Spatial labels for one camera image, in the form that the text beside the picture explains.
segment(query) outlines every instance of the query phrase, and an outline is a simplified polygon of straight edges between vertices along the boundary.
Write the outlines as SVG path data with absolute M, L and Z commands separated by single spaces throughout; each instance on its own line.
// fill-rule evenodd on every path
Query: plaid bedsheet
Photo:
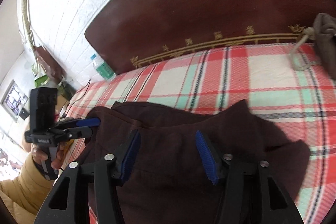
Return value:
M 336 91 L 321 66 L 293 71 L 292 44 L 216 48 L 163 61 L 90 85 L 70 109 L 85 117 L 95 106 L 115 101 L 148 101 L 202 114 L 216 114 L 247 99 L 253 113 L 275 122 L 292 140 L 302 139 L 311 150 L 310 163 L 296 205 L 304 222 L 318 224 L 336 195 Z M 303 45 L 297 62 L 316 59 Z M 81 98 L 86 88 L 72 99 Z M 66 162 L 83 150 L 83 140 L 71 147 Z M 90 213 L 92 223 L 94 214 Z

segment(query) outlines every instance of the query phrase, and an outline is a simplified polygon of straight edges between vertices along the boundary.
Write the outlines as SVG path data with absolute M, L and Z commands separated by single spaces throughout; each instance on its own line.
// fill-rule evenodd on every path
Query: silver rivet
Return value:
M 223 159 L 224 160 L 232 160 L 233 156 L 231 154 L 224 154 Z
M 105 160 L 113 160 L 114 159 L 114 155 L 113 154 L 107 154 L 104 157 Z
M 78 166 L 78 162 L 76 162 L 76 161 L 73 161 L 73 162 L 69 163 L 70 168 L 76 168 L 77 166 Z
M 260 166 L 261 167 L 268 167 L 268 161 L 266 161 L 266 160 L 262 160 L 261 162 L 260 162 Z

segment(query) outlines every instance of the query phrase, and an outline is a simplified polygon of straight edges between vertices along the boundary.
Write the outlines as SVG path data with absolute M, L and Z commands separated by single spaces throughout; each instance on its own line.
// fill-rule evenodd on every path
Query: water bottle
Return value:
M 115 76 L 114 71 L 99 55 L 94 54 L 91 56 L 93 67 L 105 80 L 111 80 Z

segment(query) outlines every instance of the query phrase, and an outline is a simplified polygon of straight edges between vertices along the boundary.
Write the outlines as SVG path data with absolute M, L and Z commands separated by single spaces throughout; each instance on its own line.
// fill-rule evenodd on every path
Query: beige cord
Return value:
M 308 64 L 305 64 L 304 66 L 299 66 L 294 62 L 294 55 L 295 52 L 297 51 L 297 49 L 307 41 L 307 39 L 309 40 L 315 40 L 315 31 L 313 27 L 309 27 L 303 30 L 303 34 L 304 36 L 300 39 L 300 41 L 298 43 L 296 43 L 296 45 L 294 46 L 294 48 L 289 52 L 289 59 L 291 60 L 292 63 L 292 67 L 294 70 L 306 70 L 311 66 L 315 66 L 315 65 L 320 65 L 321 63 L 319 61 L 313 61 L 310 62 Z

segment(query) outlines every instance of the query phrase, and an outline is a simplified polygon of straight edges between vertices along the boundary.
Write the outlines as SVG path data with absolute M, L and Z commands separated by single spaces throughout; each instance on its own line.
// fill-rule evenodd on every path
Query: brown headboard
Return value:
M 335 16 L 335 1 L 111 0 L 85 37 L 120 74 L 212 47 L 292 42 L 319 12 Z

